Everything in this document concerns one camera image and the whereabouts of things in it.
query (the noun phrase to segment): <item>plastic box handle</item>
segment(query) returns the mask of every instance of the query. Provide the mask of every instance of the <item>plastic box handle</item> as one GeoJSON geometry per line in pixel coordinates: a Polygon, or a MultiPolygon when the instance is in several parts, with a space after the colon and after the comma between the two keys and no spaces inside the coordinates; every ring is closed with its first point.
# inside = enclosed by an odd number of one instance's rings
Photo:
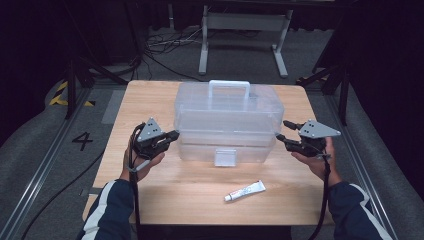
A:
{"type": "Polygon", "coordinates": [[[250,83],[247,81],[224,81],[224,80],[211,80],[209,81],[209,92],[208,97],[212,98],[213,89],[216,87],[232,87],[232,88],[244,88],[244,100],[249,99],[250,83]]]}

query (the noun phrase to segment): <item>wooden table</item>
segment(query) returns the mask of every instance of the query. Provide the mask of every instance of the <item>wooden table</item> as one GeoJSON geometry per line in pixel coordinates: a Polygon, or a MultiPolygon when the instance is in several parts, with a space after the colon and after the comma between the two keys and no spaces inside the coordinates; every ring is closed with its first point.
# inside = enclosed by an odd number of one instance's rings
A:
{"type": "MultiPolygon", "coordinates": [[[[180,82],[132,81],[122,100],[94,188],[116,179],[134,127],[154,117],[163,131],[174,130],[174,100],[180,82]]],[[[284,119],[303,123],[315,119],[305,90],[273,86],[285,107],[284,119]]],[[[299,139],[297,132],[282,133],[299,139]]],[[[323,183],[277,141],[264,163],[238,163],[233,168],[213,162],[183,161],[175,143],[163,161],[139,184],[142,224],[189,225],[315,225],[319,219],[323,183]],[[224,202],[229,192],[262,180],[267,190],[224,202]]],[[[96,196],[90,196],[84,211],[96,196]]],[[[327,213],[325,223],[331,223],[327,213]]]]}

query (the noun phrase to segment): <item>metal stand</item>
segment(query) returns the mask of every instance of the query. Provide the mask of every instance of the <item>metal stand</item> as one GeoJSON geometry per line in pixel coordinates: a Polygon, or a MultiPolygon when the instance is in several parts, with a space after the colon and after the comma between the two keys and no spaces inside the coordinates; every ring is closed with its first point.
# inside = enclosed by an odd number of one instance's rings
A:
{"type": "Polygon", "coordinates": [[[341,92],[339,99],[339,118],[342,124],[346,126],[346,107],[349,92],[349,74],[347,73],[345,66],[332,66],[308,78],[299,78],[296,81],[296,84],[302,87],[306,87],[307,85],[318,81],[327,75],[329,77],[325,81],[324,85],[321,87],[321,91],[325,95],[333,95],[337,87],[341,84],[341,92]]]}
{"type": "MultiPolygon", "coordinates": [[[[134,29],[134,25],[133,25],[133,21],[131,19],[131,15],[129,13],[129,7],[128,4],[126,2],[123,2],[124,4],[124,8],[125,8],[125,15],[127,17],[127,21],[128,21],[128,25],[129,25],[129,29],[130,29],[130,33],[131,33],[131,37],[132,37],[132,42],[134,44],[135,50],[136,50],[136,57],[133,60],[133,63],[131,65],[131,69],[134,70],[135,68],[137,68],[140,63],[141,63],[141,54],[142,52],[140,51],[139,45],[138,45],[138,41],[137,41],[137,36],[135,34],[135,29],[134,29]]],[[[54,19],[57,19],[56,14],[51,11],[50,12],[51,16],[54,19]]],[[[72,113],[75,111],[76,109],[76,79],[78,79],[78,81],[81,83],[81,86],[83,88],[91,88],[93,87],[95,81],[94,78],[92,77],[92,74],[90,73],[89,69],[94,69],[97,72],[99,72],[100,74],[102,74],[103,76],[106,76],[107,78],[113,80],[114,82],[120,84],[120,85],[127,85],[128,81],[120,78],[119,76],[117,76],[116,74],[108,71],[107,69],[101,67],[100,65],[92,62],[91,60],[81,57],[77,52],[76,52],[76,47],[75,47],[75,43],[71,42],[69,40],[66,39],[67,33],[64,32],[66,28],[60,28],[59,30],[62,32],[62,35],[65,39],[65,41],[67,42],[68,45],[68,50],[69,50],[69,55],[70,55],[70,60],[68,63],[68,67],[67,67],[67,81],[68,81],[68,111],[67,114],[65,116],[65,119],[69,119],[72,115],[72,113]]]]}
{"type": "Polygon", "coordinates": [[[200,53],[199,74],[206,74],[208,63],[208,29],[261,30],[281,32],[278,43],[272,45],[272,51],[280,76],[286,78],[288,74],[281,55],[281,49],[286,38],[292,13],[292,10],[287,11],[286,15],[212,13],[208,11],[208,6],[204,6],[202,23],[203,40],[200,53]]]}

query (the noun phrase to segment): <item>person's hand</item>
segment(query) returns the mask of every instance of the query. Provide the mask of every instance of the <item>person's hand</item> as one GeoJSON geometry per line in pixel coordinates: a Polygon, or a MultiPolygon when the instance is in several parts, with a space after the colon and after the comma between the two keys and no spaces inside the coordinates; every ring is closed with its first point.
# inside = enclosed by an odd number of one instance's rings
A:
{"type": "MultiPolygon", "coordinates": [[[[120,179],[127,180],[127,181],[130,180],[130,172],[128,171],[128,168],[127,168],[128,162],[130,160],[129,159],[130,151],[132,151],[132,158],[133,158],[132,161],[134,161],[134,166],[139,166],[140,164],[142,164],[145,161],[144,159],[140,158],[133,149],[131,149],[130,142],[131,142],[131,138],[128,141],[128,147],[125,150],[122,173],[121,173],[121,176],[119,177],[120,179]]],[[[150,169],[152,167],[158,165],[164,157],[165,157],[165,153],[163,153],[163,152],[160,153],[155,158],[153,158],[152,161],[150,161],[150,163],[147,166],[145,166],[143,169],[138,171],[137,172],[138,181],[145,178],[147,176],[147,174],[149,173],[150,169]]]]}
{"type": "MultiPolygon", "coordinates": [[[[331,137],[325,138],[327,146],[325,148],[325,151],[327,154],[331,155],[331,158],[328,160],[328,163],[330,164],[330,176],[328,178],[328,186],[331,187],[336,183],[339,183],[342,181],[342,178],[340,177],[339,173],[336,169],[336,155],[335,150],[333,146],[333,139],[331,137]]],[[[305,157],[300,153],[292,152],[291,155],[295,157],[300,162],[308,165],[309,169],[311,169],[312,173],[317,175],[319,178],[324,180],[325,175],[325,165],[323,159],[317,159],[316,157],[305,157]]]]}

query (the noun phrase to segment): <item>white tube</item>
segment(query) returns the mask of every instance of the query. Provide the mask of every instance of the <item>white tube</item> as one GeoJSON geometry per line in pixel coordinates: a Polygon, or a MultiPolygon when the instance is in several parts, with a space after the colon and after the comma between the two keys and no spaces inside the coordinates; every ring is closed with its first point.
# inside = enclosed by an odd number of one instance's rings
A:
{"type": "Polygon", "coordinates": [[[234,191],[234,192],[228,194],[227,196],[225,196],[224,200],[226,202],[228,202],[228,201],[235,200],[239,197],[242,197],[242,196],[245,196],[245,195],[248,195],[248,194],[251,194],[251,193],[262,192],[262,191],[265,191],[265,190],[266,190],[266,188],[265,188],[264,184],[262,183],[261,180],[259,180],[255,183],[245,187],[245,188],[242,188],[240,190],[237,190],[237,191],[234,191]]]}

